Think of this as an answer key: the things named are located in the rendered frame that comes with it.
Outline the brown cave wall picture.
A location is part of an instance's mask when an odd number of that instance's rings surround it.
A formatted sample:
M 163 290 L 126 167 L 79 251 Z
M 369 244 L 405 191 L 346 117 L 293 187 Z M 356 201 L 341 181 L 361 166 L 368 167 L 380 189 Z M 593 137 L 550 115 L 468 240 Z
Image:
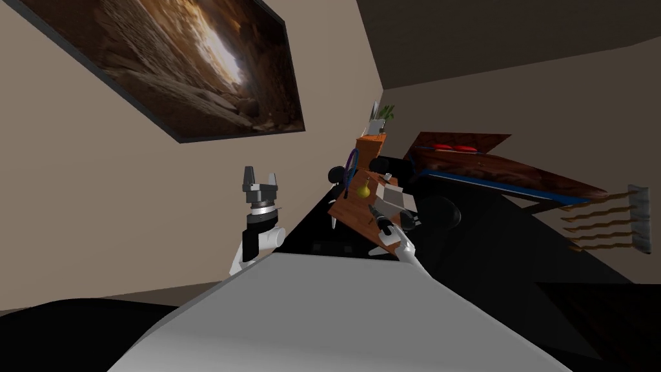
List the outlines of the brown cave wall picture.
M 264 0 L 3 0 L 178 143 L 305 129 Z

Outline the wooden table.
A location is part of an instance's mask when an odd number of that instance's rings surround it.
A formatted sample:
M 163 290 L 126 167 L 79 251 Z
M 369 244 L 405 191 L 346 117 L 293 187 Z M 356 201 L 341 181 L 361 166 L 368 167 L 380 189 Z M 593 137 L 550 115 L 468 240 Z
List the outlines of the wooden table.
M 371 194 L 366 198 L 359 198 L 356 195 L 356 189 L 365 183 L 367 176 L 371 178 L 369 183 Z M 348 228 L 374 244 L 374 248 L 370 249 L 368 252 L 369 256 L 380 256 L 383 254 L 394 255 L 394 248 L 398 245 L 398 243 L 396 243 L 384 247 L 381 244 L 378 238 L 379 228 L 377 227 L 374 216 L 368 209 L 368 205 L 373 205 L 375 202 L 376 189 L 379 183 L 389 184 L 380 174 L 366 170 L 357 170 L 352 180 L 345 182 L 345 190 L 336 197 L 335 202 L 329 210 L 329 214 L 334 220 L 346 225 Z M 397 186 L 397 181 L 393 179 L 391 185 Z M 398 215 L 389 219 L 392 223 L 401 227 L 400 212 Z

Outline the grey rack with wavy slats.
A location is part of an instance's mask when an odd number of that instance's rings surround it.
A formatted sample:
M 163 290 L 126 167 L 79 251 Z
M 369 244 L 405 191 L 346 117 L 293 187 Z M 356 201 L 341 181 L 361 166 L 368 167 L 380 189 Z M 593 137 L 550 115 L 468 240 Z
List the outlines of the grey rack with wavy slats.
M 563 206 L 561 217 L 568 223 L 570 248 L 575 251 L 634 249 L 653 252 L 651 207 L 648 187 L 629 185 L 625 192 L 610 194 L 574 205 Z

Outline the wooden bed with red pillows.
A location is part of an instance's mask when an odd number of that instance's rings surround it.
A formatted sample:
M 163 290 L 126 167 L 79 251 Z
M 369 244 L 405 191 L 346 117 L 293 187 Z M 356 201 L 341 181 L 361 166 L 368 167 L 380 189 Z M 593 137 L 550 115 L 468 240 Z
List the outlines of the wooden bed with red pillows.
M 420 132 L 404 158 L 414 177 L 440 178 L 536 202 L 533 213 L 601 199 L 608 192 L 491 154 L 507 134 Z

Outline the wooden cabinet with plant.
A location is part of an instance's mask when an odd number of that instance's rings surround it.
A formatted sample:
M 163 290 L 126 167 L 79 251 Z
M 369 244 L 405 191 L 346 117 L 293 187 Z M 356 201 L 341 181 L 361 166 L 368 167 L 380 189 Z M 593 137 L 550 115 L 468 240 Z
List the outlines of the wooden cabinet with plant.
M 375 101 L 368 125 L 356 140 L 357 168 L 366 170 L 370 161 L 379 156 L 387 137 L 385 126 L 394 117 L 394 108 L 394 105 L 379 108 L 379 103 Z

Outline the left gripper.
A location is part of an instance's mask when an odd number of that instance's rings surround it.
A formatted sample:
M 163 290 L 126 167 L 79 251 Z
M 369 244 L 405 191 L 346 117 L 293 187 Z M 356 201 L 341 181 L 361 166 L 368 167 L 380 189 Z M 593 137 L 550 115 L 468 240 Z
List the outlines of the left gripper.
M 278 191 L 276 174 L 269 174 L 267 184 L 258 184 L 255 182 L 254 167 L 246 166 L 242 185 L 246 202 L 251 204 L 252 209 L 272 207 L 275 204 Z

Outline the white box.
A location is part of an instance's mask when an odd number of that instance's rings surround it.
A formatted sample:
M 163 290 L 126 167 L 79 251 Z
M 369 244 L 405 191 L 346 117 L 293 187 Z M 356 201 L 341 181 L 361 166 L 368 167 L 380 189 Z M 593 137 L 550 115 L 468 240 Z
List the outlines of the white box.
M 391 184 L 378 184 L 373 207 L 385 217 L 392 218 L 404 210 L 417 213 L 414 197 L 403 192 L 401 187 Z

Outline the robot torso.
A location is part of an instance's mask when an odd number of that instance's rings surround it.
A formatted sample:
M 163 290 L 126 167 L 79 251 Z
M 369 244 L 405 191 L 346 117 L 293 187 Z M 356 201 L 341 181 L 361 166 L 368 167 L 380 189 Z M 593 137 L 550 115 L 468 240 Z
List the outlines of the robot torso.
M 108 372 L 571 372 L 409 263 L 270 254 Z

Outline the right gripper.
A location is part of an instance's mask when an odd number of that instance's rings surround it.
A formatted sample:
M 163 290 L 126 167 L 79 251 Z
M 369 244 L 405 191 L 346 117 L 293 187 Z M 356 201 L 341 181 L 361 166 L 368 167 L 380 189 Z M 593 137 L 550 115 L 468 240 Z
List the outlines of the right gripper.
M 393 223 L 391 222 L 391 220 L 371 204 L 368 205 L 368 209 L 370 213 L 374 216 L 374 219 L 376 220 L 376 224 L 379 230 L 383 234 L 392 234 L 391 227 L 393 226 Z

